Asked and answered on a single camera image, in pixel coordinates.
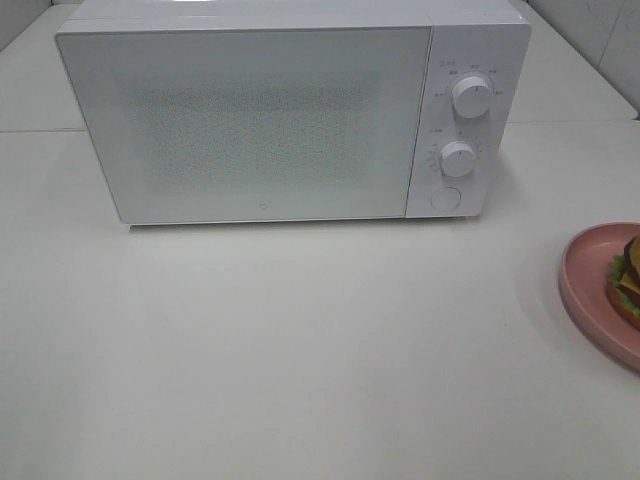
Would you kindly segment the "lower white microwave knob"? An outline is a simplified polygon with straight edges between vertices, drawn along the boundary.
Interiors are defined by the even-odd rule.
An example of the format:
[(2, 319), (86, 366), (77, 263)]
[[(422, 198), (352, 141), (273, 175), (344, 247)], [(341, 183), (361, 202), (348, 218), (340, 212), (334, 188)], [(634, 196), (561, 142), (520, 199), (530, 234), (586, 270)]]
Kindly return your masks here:
[(440, 151), (440, 167), (447, 177), (461, 178), (470, 174), (475, 168), (475, 162), (474, 148), (464, 141), (450, 142)]

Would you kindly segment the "round white door button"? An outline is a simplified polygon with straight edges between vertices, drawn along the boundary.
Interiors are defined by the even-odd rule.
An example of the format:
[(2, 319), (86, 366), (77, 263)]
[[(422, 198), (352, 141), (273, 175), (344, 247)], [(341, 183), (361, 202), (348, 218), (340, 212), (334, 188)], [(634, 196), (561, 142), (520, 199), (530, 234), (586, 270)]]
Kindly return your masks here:
[(461, 203), (461, 192), (454, 187), (443, 187), (433, 193), (430, 202), (435, 210), (442, 212), (454, 211)]

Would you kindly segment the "pink plate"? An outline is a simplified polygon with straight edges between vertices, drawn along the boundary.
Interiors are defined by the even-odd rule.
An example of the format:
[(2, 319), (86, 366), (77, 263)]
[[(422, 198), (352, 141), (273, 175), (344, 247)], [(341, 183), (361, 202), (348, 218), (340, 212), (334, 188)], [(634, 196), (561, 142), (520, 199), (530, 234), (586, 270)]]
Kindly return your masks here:
[(559, 267), (559, 292), (565, 309), (582, 333), (618, 363), (639, 370), (639, 329), (623, 318), (607, 298), (610, 265), (639, 233), (631, 222), (600, 224), (574, 236)]

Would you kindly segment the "white microwave door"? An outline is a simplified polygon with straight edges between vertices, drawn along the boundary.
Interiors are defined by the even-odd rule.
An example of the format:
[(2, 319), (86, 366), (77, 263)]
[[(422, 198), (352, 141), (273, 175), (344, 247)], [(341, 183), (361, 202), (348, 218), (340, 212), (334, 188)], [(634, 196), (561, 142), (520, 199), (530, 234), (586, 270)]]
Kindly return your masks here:
[(59, 34), (129, 225), (405, 214), (427, 27)]

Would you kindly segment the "burger with lettuce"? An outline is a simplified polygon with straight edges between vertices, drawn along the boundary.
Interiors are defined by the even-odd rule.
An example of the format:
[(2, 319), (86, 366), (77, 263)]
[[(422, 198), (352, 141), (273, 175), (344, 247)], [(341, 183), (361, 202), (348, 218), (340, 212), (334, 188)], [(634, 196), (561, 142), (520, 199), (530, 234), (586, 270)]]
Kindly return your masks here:
[(640, 326), (639, 236), (624, 246), (609, 265), (607, 298), (615, 311), (636, 329)]

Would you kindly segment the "upper white microwave knob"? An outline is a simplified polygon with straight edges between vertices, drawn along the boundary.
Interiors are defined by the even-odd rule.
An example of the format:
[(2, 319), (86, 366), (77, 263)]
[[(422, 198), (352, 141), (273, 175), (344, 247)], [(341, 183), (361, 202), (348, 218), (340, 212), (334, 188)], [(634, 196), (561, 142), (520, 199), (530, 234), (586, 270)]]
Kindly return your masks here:
[(473, 119), (485, 114), (494, 95), (491, 81), (473, 72), (456, 80), (451, 87), (451, 103), (462, 118)]

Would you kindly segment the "white microwave oven body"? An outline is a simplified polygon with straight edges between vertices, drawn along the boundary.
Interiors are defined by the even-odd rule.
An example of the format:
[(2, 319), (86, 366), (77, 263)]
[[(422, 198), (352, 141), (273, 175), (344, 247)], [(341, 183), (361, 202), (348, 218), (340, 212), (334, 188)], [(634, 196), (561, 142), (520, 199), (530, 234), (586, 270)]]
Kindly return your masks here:
[[(430, 29), (430, 46), (406, 211), (395, 218), (475, 216), (489, 189), (531, 35), (507, 1), (85, 1), (55, 42), (59, 50), (59, 34), (420, 27)], [(453, 109), (451, 87), (473, 72), (491, 81), (494, 95), (484, 115), (466, 119)], [(461, 178), (445, 176), (440, 167), (441, 149), (454, 141), (476, 152), (474, 170)], [(431, 196), (443, 187), (461, 192), (456, 210), (431, 206)]]

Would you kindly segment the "white microwave knob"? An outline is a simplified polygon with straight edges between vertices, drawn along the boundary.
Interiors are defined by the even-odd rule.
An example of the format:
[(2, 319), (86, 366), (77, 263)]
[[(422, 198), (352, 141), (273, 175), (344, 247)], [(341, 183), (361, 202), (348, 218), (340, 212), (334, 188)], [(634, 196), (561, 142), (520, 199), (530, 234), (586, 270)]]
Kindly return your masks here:
[(473, 119), (485, 114), (494, 95), (491, 81), (473, 72), (456, 80), (451, 87), (451, 103), (462, 118)]
[(475, 168), (475, 162), (474, 148), (464, 141), (450, 142), (440, 151), (440, 167), (447, 177), (461, 178), (470, 174)]

